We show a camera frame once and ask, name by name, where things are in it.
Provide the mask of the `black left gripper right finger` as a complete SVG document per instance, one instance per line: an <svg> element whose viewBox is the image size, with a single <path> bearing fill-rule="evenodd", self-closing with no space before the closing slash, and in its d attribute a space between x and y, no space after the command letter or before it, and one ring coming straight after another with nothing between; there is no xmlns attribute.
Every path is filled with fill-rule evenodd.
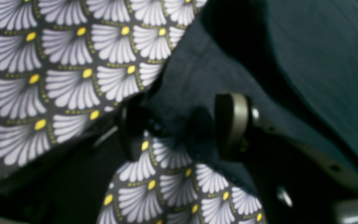
<svg viewBox="0 0 358 224"><path fill-rule="evenodd" d="M285 136L239 93L215 96L220 159L250 173L269 224L358 224L358 175Z"/></svg>

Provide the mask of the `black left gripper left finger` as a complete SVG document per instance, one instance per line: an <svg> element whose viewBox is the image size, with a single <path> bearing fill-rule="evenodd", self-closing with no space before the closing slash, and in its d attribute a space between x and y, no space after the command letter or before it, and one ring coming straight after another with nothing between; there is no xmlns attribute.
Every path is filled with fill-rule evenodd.
<svg viewBox="0 0 358 224"><path fill-rule="evenodd" d="M147 112L124 105L0 182L0 217L95 224L115 171L140 157Z"/></svg>

